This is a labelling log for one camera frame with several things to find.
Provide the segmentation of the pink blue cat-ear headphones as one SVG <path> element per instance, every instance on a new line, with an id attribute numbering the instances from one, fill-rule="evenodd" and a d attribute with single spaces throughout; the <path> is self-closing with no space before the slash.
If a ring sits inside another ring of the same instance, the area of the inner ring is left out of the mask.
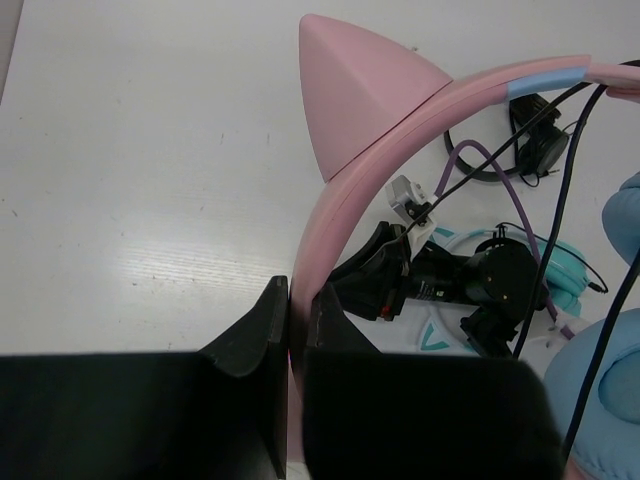
<path id="1" fill-rule="evenodd" d="M 319 15 L 299 25 L 299 64 L 306 121 L 327 184 L 297 252 L 291 291 L 292 371 L 302 397 L 303 350 L 312 301 L 328 280 L 351 233 L 383 184 L 418 150 L 487 106 L 534 91 L 559 90 L 582 80 L 607 95 L 639 103 L 639 68 L 592 63 L 588 55 L 514 63 L 454 80 L 419 54 L 358 26 Z M 639 247 L 639 173 L 603 209 L 603 225 L 619 255 L 631 263 Z M 594 479 L 639 479 L 639 426 L 605 407 L 611 374 L 639 353 L 639 309 L 616 322 L 596 393 L 590 395 L 571 463 Z M 587 362 L 587 346 L 602 322 L 588 327 L 550 366 L 547 386 L 558 426 L 566 428 L 579 381 L 561 367 Z"/>

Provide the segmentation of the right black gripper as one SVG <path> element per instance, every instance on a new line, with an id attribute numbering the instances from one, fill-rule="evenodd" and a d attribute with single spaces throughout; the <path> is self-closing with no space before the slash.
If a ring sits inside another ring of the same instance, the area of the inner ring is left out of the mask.
<path id="1" fill-rule="evenodd" d="M 379 222 L 332 271 L 334 288 L 324 286 L 313 301 L 302 401 L 311 477 L 562 478 L 561 439 L 527 364 L 383 353 L 345 316 L 391 321 L 408 299 L 475 303 L 462 282 L 467 258 L 433 241 L 411 258 L 404 231 Z"/>

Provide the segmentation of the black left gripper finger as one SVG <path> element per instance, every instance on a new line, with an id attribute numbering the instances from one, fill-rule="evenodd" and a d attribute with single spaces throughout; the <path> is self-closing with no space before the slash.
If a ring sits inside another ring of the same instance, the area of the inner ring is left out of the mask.
<path id="1" fill-rule="evenodd" d="M 5 479 L 282 479 L 288 282 L 191 352 L 1 360 Z"/>

